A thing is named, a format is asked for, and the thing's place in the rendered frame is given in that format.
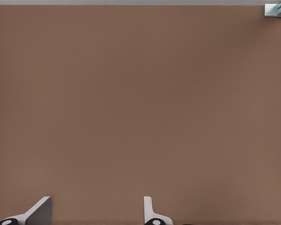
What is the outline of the silver frame post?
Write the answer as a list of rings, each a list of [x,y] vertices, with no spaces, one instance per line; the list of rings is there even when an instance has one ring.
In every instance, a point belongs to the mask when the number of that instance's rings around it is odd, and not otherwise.
[[[281,1],[263,5],[264,17],[281,17]]]

